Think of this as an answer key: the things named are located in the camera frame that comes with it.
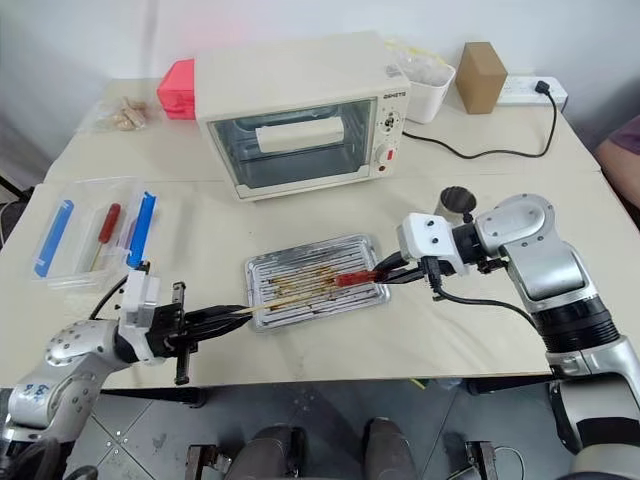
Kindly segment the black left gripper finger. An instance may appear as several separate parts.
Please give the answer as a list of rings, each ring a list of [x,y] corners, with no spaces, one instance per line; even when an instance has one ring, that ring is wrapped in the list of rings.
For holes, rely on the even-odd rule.
[[[244,326],[248,316],[228,316],[207,320],[189,328],[189,340],[194,343],[218,338]]]
[[[193,324],[212,323],[214,325],[244,324],[251,319],[251,313],[244,312],[242,305],[216,305],[187,313],[187,321]]]

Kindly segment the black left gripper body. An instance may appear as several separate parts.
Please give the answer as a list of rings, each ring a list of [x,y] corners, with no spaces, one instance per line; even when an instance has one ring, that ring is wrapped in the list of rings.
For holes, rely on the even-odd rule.
[[[185,317],[185,290],[184,282],[173,284],[171,302],[155,308],[151,327],[146,333],[146,340],[154,359],[176,359],[176,385],[186,385],[190,382],[191,355],[198,352],[198,342],[188,338],[190,324]]]

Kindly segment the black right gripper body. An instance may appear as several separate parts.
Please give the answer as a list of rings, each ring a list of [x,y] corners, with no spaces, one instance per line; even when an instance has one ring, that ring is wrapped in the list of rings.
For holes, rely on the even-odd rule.
[[[442,285],[442,278],[449,277],[456,273],[451,263],[447,260],[441,260],[434,256],[425,256],[417,260],[407,260],[409,265],[407,269],[414,268],[420,270],[420,279],[424,280],[428,285]]]

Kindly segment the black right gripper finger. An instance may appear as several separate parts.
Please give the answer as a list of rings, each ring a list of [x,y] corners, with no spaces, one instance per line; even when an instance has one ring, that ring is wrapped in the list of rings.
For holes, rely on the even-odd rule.
[[[380,283],[385,285],[408,284],[420,279],[419,269],[397,269],[384,272],[380,276]]]
[[[407,269],[409,262],[401,254],[391,254],[380,261],[373,269],[377,277],[402,277],[414,272]]]

